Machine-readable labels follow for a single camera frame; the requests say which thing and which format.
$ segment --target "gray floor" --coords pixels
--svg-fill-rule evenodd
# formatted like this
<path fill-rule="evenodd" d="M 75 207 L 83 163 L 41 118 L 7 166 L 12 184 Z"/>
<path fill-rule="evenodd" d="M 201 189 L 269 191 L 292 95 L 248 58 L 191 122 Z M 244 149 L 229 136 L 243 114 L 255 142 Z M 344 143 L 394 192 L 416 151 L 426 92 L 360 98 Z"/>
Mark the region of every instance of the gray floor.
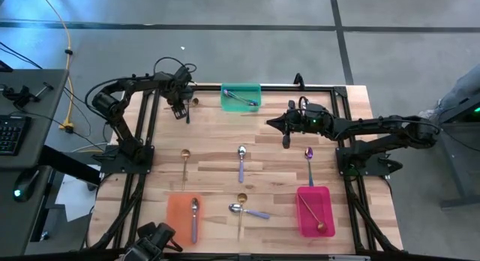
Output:
<path fill-rule="evenodd" d="M 334 25 L 330 0 L 50 0 L 68 21 L 200 25 Z M 480 0 L 338 0 L 345 26 L 480 26 Z M 5 0 L 0 18 L 52 20 L 43 0 Z M 307 83 L 345 84 L 333 31 L 116 31 L 71 30 L 75 52 L 71 77 L 83 96 L 100 81 L 152 72 L 156 58 L 174 56 L 198 66 L 197 82 L 291 83 L 297 72 Z M 356 85 L 366 85 L 373 114 L 414 115 L 432 106 L 480 61 L 478 34 L 346 33 Z M 62 29 L 0 28 L 0 41 L 45 68 L 65 66 Z M 3 52 L 14 68 L 31 68 Z M 162 70 L 173 71 L 165 62 Z M 68 99 L 55 118 L 63 121 Z M 89 139 L 103 141 L 103 122 L 86 112 Z M 76 131 L 88 126 L 73 111 Z M 87 142 L 52 126 L 47 142 L 64 151 Z M 404 168 L 392 176 L 394 204 L 406 250 L 415 254 L 477 260 L 480 257 L 480 206 L 441 211 L 439 202 L 457 196 L 438 148 L 400 150 L 392 157 Z M 64 242 L 31 246 L 30 253 L 74 249 L 86 225 L 60 220 Z"/>

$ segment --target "keyboard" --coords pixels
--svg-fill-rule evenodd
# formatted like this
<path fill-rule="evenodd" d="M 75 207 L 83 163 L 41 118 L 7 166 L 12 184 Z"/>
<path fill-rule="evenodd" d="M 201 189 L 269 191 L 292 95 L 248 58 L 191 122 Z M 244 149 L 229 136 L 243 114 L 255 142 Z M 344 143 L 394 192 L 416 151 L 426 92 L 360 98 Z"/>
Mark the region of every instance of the keyboard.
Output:
<path fill-rule="evenodd" d="M 18 155 L 31 120 L 28 116 L 0 115 L 0 156 Z"/>

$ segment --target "teal container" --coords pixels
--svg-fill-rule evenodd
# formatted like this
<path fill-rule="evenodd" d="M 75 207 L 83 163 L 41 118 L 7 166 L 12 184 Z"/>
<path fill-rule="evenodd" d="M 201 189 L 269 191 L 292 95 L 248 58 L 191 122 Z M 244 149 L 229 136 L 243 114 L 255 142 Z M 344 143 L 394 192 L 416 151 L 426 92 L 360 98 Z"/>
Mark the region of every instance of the teal container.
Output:
<path fill-rule="evenodd" d="M 248 100 L 254 100 L 258 103 L 258 106 L 249 106 L 241 100 L 226 96 L 224 94 L 224 89 L 229 92 L 233 92 L 239 97 Z M 262 87 L 260 84 L 250 83 L 222 84 L 220 91 L 220 103 L 222 105 L 222 109 L 227 112 L 256 112 L 262 105 Z"/>

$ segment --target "wooden tabletop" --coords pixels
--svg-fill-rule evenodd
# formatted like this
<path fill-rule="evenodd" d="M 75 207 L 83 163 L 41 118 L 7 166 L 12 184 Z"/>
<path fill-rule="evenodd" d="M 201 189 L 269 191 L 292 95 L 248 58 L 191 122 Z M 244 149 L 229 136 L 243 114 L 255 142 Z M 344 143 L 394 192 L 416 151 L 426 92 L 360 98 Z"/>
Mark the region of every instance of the wooden tabletop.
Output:
<path fill-rule="evenodd" d="M 366 87 L 347 86 L 347 91 L 352 119 L 371 118 Z M 266 124 L 266 120 L 285 112 L 288 100 L 297 102 L 300 96 L 332 111 L 329 94 L 264 91 L 259 112 L 239 113 L 224 112 L 219 93 L 195 93 L 199 105 L 190 108 L 190 124 L 184 119 L 175 120 L 165 99 L 160 99 L 153 140 L 154 163 L 146 179 L 138 226 L 166 220 L 169 194 L 182 190 L 183 159 L 180 151 L 189 149 L 191 157 L 187 164 L 185 191 L 202 195 L 204 217 L 197 244 L 185 247 L 184 252 L 354 254 L 344 182 L 335 163 L 337 143 L 313 134 L 295 133 L 290 148 L 283 149 L 281 133 Z M 132 131 L 137 123 L 140 101 L 141 93 L 136 93 L 124 114 Z M 343 114 L 342 104 L 338 103 L 340 114 Z M 146 133 L 148 120 L 147 115 L 143 133 Z M 361 136 L 360 139 L 375 137 Z M 238 183 L 237 148 L 241 144 L 247 148 L 243 184 Z M 295 193 L 299 186 L 308 186 L 308 165 L 304 156 L 307 146 L 314 151 L 310 162 L 315 185 L 330 190 L 336 231 L 331 238 L 304 238 L 297 228 Z M 125 177 L 111 175 L 98 191 L 88 233 L 91 244 L 98 241 L 119 213 Z M 364 180 L 372 218 L 392 244 L 401 248 L 387 184 L 374 177 L 365 177 Z M 246 207 L 269 213 L 271 218 L 263 220 L 245 215 L 241 239 L 237 241 L 238 215 L 232 214 L 228 205 L 235 203 L 236 195 L 241 192 L 248 195 Z M 358 219 L 362 242 L 367 247 L 365 225 L 359 214 Z M 125 226 L 124 241 L 129 224 Z"/>

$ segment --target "orange bin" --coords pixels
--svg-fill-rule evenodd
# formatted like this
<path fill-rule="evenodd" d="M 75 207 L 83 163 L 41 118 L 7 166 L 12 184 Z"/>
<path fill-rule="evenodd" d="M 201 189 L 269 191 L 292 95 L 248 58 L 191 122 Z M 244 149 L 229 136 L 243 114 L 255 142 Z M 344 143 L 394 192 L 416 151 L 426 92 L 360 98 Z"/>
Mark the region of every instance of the orange bin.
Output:
<path fill-rule="evenodd" d="M 198 193 L 171 193 L 166 206 L 166 223 L 175 231 L 173 239 L 180 246 L 190 246 L 192 242 L 192 221 L 194 211 L 192 210 L 192 199 L 196 198 L 199 203 L 199 210 L 196 213 L 196 242 L 200 240 L 203 218 L 203 200 Z"/>

